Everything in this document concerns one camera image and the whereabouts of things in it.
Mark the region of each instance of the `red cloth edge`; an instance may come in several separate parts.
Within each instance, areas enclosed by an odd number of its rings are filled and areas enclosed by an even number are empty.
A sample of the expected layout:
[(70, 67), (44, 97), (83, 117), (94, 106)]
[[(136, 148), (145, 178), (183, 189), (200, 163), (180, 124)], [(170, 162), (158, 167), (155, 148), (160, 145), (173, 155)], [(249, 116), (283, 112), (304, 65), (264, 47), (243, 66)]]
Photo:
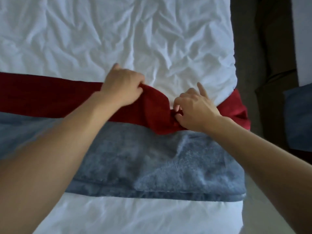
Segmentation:
[[(63, 118), (102, 83), (72, 81), (47, 76), (0, 72), (0, 112), (33, 117)], [(132, 123), (152, 129), (157, 134), (185, 130), (175, 120), (168, 98), (160, 91), (141, 85), (143, 94), (137, 101), (118, 110), (109, 121)], [(238, 90), (218, 107), (221, 115), (232, 118), (245, 129), (250, 129), (247, 109)]]

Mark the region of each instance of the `blue cloth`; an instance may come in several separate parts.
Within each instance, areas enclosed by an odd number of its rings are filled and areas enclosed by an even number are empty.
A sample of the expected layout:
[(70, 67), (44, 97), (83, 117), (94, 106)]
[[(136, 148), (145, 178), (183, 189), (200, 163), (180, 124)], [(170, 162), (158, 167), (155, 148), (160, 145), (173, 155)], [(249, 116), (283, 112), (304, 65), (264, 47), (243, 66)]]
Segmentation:
[(284, 122), (291, 149), (312, 152), (312, 84), (284, 92)]
[[(0, 113), (0, 158), (62, 119)], [(107, 122), (67, 192), (88, 196), (239, 201), (243, 168), (203, 133), (156, 135), (129, 123)]]

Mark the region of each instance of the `person's left arm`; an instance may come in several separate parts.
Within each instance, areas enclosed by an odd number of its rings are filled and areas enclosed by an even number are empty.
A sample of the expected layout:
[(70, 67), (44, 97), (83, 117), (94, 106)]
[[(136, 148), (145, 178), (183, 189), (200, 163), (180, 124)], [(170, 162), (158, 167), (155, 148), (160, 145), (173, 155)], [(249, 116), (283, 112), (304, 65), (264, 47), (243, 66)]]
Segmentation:
[(102, 90), (0, 166), (0, 230), (32, 233), (77, 172), (105, 122), (142, 93), (140, 73), (115, 64)]

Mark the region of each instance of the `wrinkled white duvet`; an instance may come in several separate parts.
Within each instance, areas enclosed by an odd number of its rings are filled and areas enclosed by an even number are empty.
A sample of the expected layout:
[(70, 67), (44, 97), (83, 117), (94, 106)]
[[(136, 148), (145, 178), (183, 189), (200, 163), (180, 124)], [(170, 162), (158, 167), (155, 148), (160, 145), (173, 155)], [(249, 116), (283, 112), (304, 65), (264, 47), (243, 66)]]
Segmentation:
[[(103, 82), (113, 63), (174, 98), (236, 87), (230, 0), (0, 0), (0, 71)], [(239, 233), (242, 202), (64, 194), (35, 233)]]

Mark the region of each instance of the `hand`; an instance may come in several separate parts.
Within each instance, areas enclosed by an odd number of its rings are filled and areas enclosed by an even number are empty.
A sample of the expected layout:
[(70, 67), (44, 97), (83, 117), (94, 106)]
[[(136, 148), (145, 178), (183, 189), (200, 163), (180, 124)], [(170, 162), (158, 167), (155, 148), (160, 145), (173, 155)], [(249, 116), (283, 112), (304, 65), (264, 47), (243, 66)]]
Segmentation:
[(122, 69), (116, 63), (107, 74), (101, 91), (120, 107), (127, 106), (134, 103), (142, 94), (143, 89), (139, 84), (144, 83), (144, 80), (143, 74)]
[(181, 114), (176, 114), (175, 118), (188, 130), (197, 132), (209, 133), (212, 131), (216, 119), (222, 117), (216, 106), (207, 96), (207, 92), (201, 83), (197, 83), (199, 93), (190, 88), (180, 97), (174, 100), (174, 110), (183, 111)]

